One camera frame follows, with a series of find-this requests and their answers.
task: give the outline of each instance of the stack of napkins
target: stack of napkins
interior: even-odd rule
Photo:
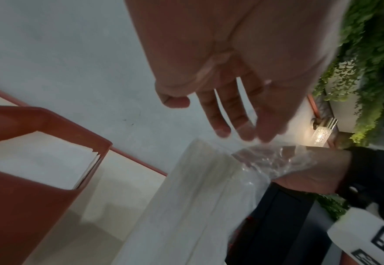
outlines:
[[[60,189],[75,189],[99,160],[91,148],[43,132],[0,141],[0,171]]]
[[[269,185],[249,174],[231,155],[195,140],[112,264],[224,264],[229,236],[257,206],[256,191]]]

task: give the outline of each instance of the light bulb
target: light bulb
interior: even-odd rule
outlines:
[[[313,146],[323,147],[331,134],[332,130],[330,128],[318,126],[311,137]]]

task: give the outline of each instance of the light fixture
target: light fixture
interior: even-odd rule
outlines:
[[[333,117],[325,119],[314,119],[313,129],[315,132],[311,136],[311,143],[313,146],[323,147],[327,139],[332,134],[333,128],[336,126],[338,120]]]

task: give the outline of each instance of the transparent plastic packaging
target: transparent plastic packaging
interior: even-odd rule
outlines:
[[[270,181],[314,164],[303,146],[193,141],[138,220],[113,265],[222,265],[234,230]]]

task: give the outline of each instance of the brown container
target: brown container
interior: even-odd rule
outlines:
[[[87,186],[112,143],[37,107],[0,106],[0,141],[41,131],[100,154],[77,189],[65,190],[0,172],[0,265],[22,264]]]

